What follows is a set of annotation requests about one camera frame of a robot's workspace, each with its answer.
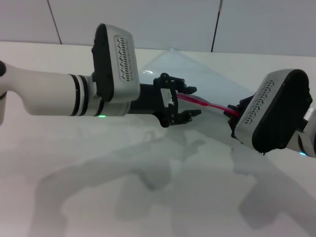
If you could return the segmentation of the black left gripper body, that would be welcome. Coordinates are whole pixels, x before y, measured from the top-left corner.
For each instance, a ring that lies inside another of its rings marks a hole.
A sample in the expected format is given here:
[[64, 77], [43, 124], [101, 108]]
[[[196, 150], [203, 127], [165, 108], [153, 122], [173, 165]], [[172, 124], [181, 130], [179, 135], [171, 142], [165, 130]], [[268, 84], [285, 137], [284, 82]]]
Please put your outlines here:
[[185, 121], [184, 115], [178, 113], [177, 93], [181, 93], [184, 85], [184, 79], [162, 73], [152, 84], [140, 85], [140, 95], [131, 102], [130, 113], [153, 115], [162, 127], [189, 122]]

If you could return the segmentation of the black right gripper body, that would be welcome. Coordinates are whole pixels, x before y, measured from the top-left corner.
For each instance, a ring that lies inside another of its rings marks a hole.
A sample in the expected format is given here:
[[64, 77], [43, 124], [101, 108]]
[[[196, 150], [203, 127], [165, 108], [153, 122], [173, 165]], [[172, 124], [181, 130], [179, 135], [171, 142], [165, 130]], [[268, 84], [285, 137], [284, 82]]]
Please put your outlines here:
[[231, 128], [231, 136], [232, 137], [235, 137], [235, 128], [237, 126], [237, 123], [239, 122], [241, 116], [244, 114], [247, 106], [249, 105], [249, 103], [251, 102], [252, 100], [252, 97], [247, 97], [245, 99], [242, 99], [240, 100], [239, 104], [234, 106], [234, 105], [228, 105], [228, 108], [235, 111], [235, 112], [238, 112], [238, 116], [237, 115], [232, 115], [230, 114], [229, 115], [229, 120], [228, 120], [228, 124]]

